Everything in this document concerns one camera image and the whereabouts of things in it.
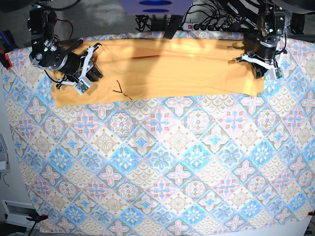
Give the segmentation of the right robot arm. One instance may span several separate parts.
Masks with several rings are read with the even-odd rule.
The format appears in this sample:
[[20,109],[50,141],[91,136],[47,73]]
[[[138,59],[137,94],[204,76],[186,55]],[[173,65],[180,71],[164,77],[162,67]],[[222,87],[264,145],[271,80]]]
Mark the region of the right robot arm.
[[44,70],[56,84],[56,89],[72,86],[83,95],[103,77],[93,62],[93,54],[101,44],[89,46],[81,54],[74,53],[83,44],[83,39],[78,39],[68,48],[60,45],[59,38],[54,34],[54,27],[59,20],[55,10],[50,7],[39,3],[31,5],[28,28],[32,51],[29,58],[32,65]]

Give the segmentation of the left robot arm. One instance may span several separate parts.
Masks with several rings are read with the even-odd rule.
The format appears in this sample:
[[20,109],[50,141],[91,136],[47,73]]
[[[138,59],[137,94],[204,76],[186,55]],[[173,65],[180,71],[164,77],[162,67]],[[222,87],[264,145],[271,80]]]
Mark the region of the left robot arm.
[[171,39],[176,31],[243,32],[245,53],[237,62],[251,64],[260,79],[266,72],[278,77],[276,55],[285,36],[284,10],[268,0],[121,0],[127,15],[134,15],[137,30],[162,31]]

